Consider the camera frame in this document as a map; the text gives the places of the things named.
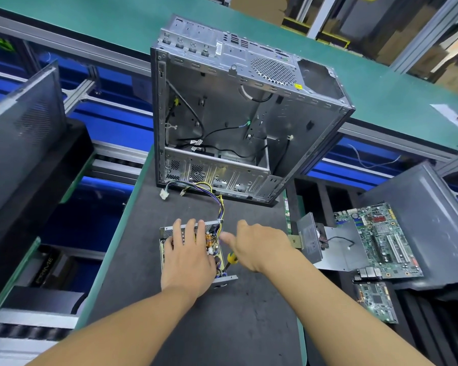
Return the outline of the person's left hand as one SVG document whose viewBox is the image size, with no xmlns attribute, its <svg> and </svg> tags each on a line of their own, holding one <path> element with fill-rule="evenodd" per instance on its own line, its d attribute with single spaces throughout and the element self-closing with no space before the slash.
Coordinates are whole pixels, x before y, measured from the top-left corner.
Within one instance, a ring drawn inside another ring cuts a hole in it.
<svg viewBox="0 0 458 366">
<path fill-rule="evenodd" d="M 196 245 L 185 246 L 185 228 L 181 220 L 173 224 L 173 253 L 165 257 L 161 277 L 162 294 L 166 297 L 180 297 L 194 303 L 203 295 L 213 280 L 208 280 L 205 222 L 195 225 Z"/>
</svg>

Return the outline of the person's right hand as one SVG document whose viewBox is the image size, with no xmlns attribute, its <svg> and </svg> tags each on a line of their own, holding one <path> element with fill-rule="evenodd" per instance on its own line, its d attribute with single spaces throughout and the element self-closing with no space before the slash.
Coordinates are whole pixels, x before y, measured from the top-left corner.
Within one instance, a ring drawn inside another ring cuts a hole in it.
<svg viewBox="0 0 458 366">
<path fill-rule="evenodd" d="M 267 267 L 287 257 L 290 253 L 298 252 L 292 245 L 286 233 L 279 229 L 248 224 L 245 220 L 237 223 L 237 247 L 232 250 L 238 263 L 247 269 L 265 273 Z"/>
</svg>

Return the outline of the metal power supply unit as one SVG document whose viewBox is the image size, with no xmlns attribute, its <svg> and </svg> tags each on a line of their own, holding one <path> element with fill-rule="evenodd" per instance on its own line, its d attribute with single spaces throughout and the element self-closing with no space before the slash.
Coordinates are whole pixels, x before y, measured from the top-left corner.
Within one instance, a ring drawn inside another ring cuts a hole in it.
<svg viewBox="0 0 458 366">
<path fill-rule="evenodd" d="M 211 288 L 222 288 L 233 281 L 238 279 L 237 275 L 230 275 L 226 272 L 223 272 L 223 268 L 226 264 L 226 258 L 222 252 L 222 245 L 219 239 L 220 232 L 222 231 L 222 220 L 218 219 L 215 221 L 205 222 L 206 228 L 206 253 L 207 255 L 213 255 L 218 257 L 218 273 L 214 281 L 212 282 Z M 168 237 L 173 236 L 173 227 L 166 226 L 160 228 L 160 239 L 159 239 L 159 248 L 160 248 L 160 260 L 161 260 L 161 270 L 164 268 L 165 257 L 164 257 L 164 241 Z"/>
</svg>

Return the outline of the person's right forearm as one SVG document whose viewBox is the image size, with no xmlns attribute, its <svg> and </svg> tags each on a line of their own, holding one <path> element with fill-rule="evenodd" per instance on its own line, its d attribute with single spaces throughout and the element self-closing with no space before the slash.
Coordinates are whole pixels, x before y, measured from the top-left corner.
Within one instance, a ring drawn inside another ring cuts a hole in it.
<svg viewBox="0 0 458 366">
<path fill-rule="evenodd" d="M 291 247 L 261 272 L 293 308 L 327 366 L 434 366 Z"/>
</svg>

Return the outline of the person's left forearm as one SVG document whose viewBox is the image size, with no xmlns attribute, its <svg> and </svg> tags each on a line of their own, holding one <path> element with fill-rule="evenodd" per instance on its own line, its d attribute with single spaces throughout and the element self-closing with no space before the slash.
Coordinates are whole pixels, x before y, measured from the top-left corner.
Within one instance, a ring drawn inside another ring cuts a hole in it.
<svg viewBox="0 0 458 366">
<path fill-rule="evenodd" d="M 150 366 L 201 296 L 176 284 L 74 332 L 26 366 Z"/>
</svg>

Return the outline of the grey heat sink with fan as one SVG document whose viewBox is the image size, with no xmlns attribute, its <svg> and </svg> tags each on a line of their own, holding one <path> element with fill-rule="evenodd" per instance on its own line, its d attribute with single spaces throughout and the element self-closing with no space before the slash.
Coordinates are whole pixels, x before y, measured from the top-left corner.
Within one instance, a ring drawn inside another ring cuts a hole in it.
<svg viewBox="0 0 458 366">
<path fill-rule="evenodd" d="M 303 255 L 312 264 L 322 265 L 329 250 L 331 227 L 316 222 L 311 212 L 297 221 L 296 225 Z"/>
</svg>

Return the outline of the open grey computer case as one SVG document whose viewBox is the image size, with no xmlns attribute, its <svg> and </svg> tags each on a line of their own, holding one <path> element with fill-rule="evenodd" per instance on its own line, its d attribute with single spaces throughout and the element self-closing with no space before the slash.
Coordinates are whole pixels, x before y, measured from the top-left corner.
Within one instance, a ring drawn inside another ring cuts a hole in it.
<svg viewBox="0 0 458 366">
<path fill-rule="evenodd" d="M 273 206 L 354 113 L 325 65 L 181 16 L 151 48 L 156 184 Z"/>
</svg>

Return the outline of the grey metal plate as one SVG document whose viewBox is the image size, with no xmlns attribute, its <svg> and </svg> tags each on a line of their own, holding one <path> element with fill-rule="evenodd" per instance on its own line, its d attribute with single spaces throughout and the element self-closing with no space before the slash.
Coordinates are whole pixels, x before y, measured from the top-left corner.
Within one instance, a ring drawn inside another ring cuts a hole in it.
<svg viewBox="0 0 458 366">
<path fill-rule="evenodd" d="M 314 263 L 320 270 L 350 272 L 369 266 L 369 259 L 357 228 L 351 222 L 337 227 L 322 226 L 319 231 L 327 241 L 321 251 L 321 261 Z"/>
</svg>

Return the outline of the black computer case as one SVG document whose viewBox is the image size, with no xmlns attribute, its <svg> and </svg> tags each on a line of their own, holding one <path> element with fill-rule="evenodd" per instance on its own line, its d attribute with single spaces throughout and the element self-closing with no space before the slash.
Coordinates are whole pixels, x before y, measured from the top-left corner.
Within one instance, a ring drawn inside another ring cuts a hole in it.
<svg viewBox="0 0 458 366">
<path fill-rule="evenodd" d="M 67 119 L 66 133 L 0 209 L 0 306 L 25 259 L 36 248 L 50 215 L 93 153 L 86 125 Z"/>
</svg>

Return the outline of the large green motherboard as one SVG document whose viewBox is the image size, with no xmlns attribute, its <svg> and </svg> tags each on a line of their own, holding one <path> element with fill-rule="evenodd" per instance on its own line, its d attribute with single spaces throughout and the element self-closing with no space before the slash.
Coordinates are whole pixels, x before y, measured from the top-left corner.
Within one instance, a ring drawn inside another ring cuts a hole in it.
<svg viewBox="0 0 458 366">
<path fill-rule="evenodd" d="M 364 268 L 375 278 L 409 280 L 424 277 L 397 218 L 388 203 L 334 213 L 337 227 L 355 227 L 368 258 Z"/>
</svg>

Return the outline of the small green circuit board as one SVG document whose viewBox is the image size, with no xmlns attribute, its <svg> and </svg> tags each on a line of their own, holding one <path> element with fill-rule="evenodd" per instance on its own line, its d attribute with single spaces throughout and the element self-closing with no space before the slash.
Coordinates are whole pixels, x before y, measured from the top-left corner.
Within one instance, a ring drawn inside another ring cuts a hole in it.
<svg viewBox="0 0 458 366">
<path fill-rule="evenodd" d="M 356 301 L 385 324 L 398 324 L 398 318 L 384 282 L 354 283 Z"/>
</svg>

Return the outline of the metal roller conveyor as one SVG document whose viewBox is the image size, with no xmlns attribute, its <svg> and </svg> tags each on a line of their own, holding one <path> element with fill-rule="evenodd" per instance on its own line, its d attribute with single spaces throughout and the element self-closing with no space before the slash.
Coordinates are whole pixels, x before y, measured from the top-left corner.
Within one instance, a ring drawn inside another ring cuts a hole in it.
<svg viewBox="0 0 458 366">
<path fill-rule="evenodd" d="M 65 339 L 78 320 L 76 314 L 0 309 L 0 366 L 25 366 Z"/>
</svg>

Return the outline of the black perforated side panel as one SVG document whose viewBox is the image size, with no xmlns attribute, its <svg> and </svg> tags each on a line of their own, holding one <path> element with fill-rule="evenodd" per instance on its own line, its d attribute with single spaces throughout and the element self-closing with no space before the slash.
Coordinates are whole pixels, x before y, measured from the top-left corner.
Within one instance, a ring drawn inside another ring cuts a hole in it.
<svg viewBox="0 0 458 366">
<path fill-rule="evenodd" d="M 66 128 L 56 61 L 0 99 L 0 209 Z"/>
</svg>

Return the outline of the grey case side panel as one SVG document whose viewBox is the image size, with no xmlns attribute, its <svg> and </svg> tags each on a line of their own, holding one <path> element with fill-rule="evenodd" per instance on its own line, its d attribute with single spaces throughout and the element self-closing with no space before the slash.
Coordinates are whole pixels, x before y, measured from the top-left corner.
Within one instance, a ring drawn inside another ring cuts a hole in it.
<svg viewBox="0 0 458 366">
<path fill-rule="evenodd" d="M 394 284 L 395 289 L 442 289 L 458 284 L 458 200 L 425 161 L 363 193 L 360 207 L 388 203 L 424 277 Z"/>
</svg>

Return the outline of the green conveyor belt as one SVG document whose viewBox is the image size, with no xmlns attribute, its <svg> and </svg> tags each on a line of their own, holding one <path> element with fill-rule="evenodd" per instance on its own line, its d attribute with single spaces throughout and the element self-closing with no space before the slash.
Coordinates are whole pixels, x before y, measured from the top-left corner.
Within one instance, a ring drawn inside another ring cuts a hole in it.
<svg viewBox="0 0 458 366">
<path fill-rule="evenodd" d="M 458 126 L 434 109 L 458 109 L 458 95 L 349 52 L 209 0 L 0 0 L 0 11 L 113 44 L 135 54 L 149 48 L 173 14 L 330 66 L 356 107 L 341 130 L 398 148 L 458 151 Z"/>
</svg>

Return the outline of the white paper sheet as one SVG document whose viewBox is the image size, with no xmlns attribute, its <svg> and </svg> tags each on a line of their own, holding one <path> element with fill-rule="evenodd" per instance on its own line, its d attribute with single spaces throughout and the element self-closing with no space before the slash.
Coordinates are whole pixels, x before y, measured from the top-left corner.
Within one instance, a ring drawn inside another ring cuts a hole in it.
<svg viewBox="0 0 458 366">
<path fill-rule="evenodd" d="M 430 106 L 452 124 L 458 127 L 458 111 L 453 110 L 447 104 L 430 104 Z"/>
</svg>

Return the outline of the stack of cardboard boxes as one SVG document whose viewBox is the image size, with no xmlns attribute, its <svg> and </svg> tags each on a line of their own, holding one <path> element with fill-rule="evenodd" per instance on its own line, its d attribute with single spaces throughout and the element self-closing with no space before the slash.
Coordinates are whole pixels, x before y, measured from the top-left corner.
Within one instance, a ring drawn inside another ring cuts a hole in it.
<svg viewBox="0 0 458 366">
<path fill-rule="evenodd" d="M 225 6 L 385 66 L 450 0 L 222 0 Z"/>
</svg>

